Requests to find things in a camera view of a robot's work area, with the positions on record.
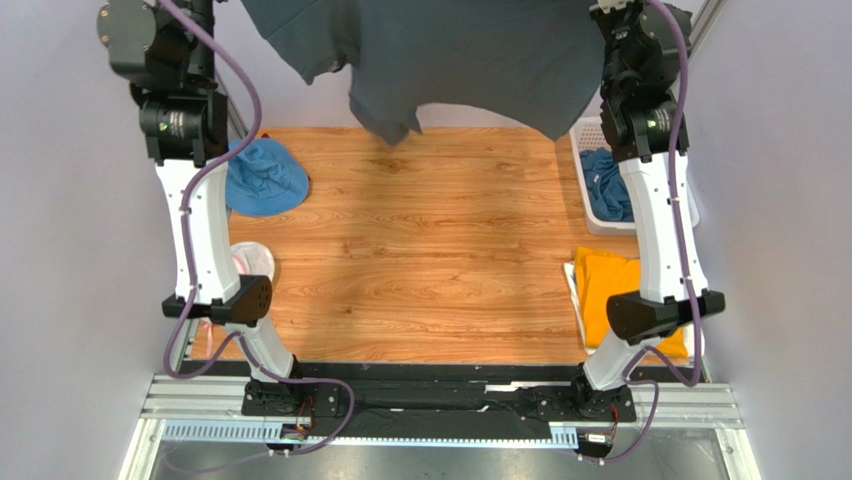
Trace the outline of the white plastic basket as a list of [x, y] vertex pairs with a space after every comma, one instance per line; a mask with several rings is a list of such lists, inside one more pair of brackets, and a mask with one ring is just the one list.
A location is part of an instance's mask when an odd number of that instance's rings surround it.
[[597, 150], [599, 148], [610, 151], [610, 147], [602, 132], [600, 119], [591, 117], [580, 118], [569, 131], [569, 135], [588, 230], [596, 235], [633, 235], [635, 232], [634, 222], [617, 223], [601, 221], [595, 218], [591, 211], [579, 154], [583, 150]]

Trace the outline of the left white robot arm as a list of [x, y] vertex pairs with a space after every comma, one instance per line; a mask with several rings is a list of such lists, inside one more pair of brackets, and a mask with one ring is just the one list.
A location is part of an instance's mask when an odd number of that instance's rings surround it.
[[238, 343], [251, 368], [245, 415], [295, 415], [308, 399], [300, 365], [269, 316], [271, 281], [239, 272], [232, 258], [225, 197], [236, 151], [215, 78], [224, 53], [214, 24], [210, 1], [109, 1], [97, 33], [113, 72], [129, 84], [169, 208], [178, 274], [163, 313], [206, 320]]

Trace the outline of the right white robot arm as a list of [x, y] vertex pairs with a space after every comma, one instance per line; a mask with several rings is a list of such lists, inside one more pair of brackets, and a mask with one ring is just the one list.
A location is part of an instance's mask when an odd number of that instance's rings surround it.
[[625, 399], [638, 361], [685, 326], [726, 307], [709, 288], [688, 205], [684, 119], [691, 15], [660, 1], [600, 1], [605, 41], [601, 121], [632, 204], [641, 270], [634, 292], [608, 298], [609, 329], [572, 383], [572, 407], [597, 419]]

